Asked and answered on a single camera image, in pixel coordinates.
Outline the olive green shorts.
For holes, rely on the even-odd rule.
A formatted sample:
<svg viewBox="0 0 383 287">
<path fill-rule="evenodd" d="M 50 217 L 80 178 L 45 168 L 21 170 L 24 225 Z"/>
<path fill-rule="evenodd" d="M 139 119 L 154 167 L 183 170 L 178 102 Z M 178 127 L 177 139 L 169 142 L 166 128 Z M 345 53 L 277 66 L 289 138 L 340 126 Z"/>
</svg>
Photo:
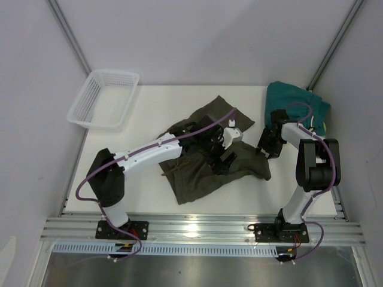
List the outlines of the olive green shorts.
<svg viewBox="0 0 383 287">
<path fill-rule="evenodd" d="M 233 106 L 218 95 L 213 101 L 197 109 L 188 118 L 170 126 L 164 133 L 175 132 L 176 136 L 179 136 L 183 133 L 197 131 L 224 117 L 232 109 Z M 234 118 L 236 127 L 242 132 L 247 131 L 255 124 L 241 111 L 234 112 Z M 223 141 L 223 130 L 228 126 L 228 120 L 225 119 L 222 123 L 207 130 L 205 135 Z M 229 147 L 236 153 L 237 158 L 231 164 L 228 174 L 214 174 L 198 151 L 197 139 L 200 136 L 203 134 L 180 140 L 180 142 L 186 141 L 187 144 L 181 157 L 159 163 L 163 171 L 161 175 L 167 178 L 179 205 L 201 199 L 223 185 L 244 176 L 253 176 L 266 181 L 271 179 L 267 158 L 263 154 L 258 154 L 255 147 L 242 140 L 232 143 Z"/>
</svg>

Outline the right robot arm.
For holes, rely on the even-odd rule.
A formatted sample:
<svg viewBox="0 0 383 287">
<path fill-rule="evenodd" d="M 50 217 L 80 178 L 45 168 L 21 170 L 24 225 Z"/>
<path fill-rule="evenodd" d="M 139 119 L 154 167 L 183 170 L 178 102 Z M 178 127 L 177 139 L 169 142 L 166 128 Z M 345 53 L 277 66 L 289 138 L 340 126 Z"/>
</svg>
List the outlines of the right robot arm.
<svg viewBox="0 0 383 287">
<path fill-rule="evenodd" d="M 280 156 L 287 143 L 298 150 L 297 188 L 273 224 L 274 236 L 284 242 L 305 224 L 305 216 L 317 199 L 340 183 L 339 142 L 309 131 L 300 122 L 290 119 L 284 109 L 271 112 L 270 118 L 271 126 L 264 128 L 257 151 L 274 159 Z"/>
</svg>

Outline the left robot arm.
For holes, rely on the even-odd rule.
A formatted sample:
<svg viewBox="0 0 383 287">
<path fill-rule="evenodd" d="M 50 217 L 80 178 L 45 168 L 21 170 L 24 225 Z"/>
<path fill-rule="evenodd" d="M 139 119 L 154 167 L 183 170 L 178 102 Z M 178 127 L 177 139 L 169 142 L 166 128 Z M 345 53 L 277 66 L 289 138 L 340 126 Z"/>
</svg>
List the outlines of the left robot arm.
<svg viewBox="0 0 383 287">
<path fill-rule="evenodd" d="M 87 181 L 110 222 L 109 232 L 116 239 L 129 234 L 130 219 L 123 204 L 128 178 L 148 166 L 194 153 L 202 155 L 215 174 L 225 175 L 237 157 L 230 146 L 241 139 L 242 132 L 234 119 L 228 119 L 223 127 L 204 116 L 198 122 L 175 126 L 148 145 L 130 151 L 100 150 L 88 171 Z"/>
</svg>

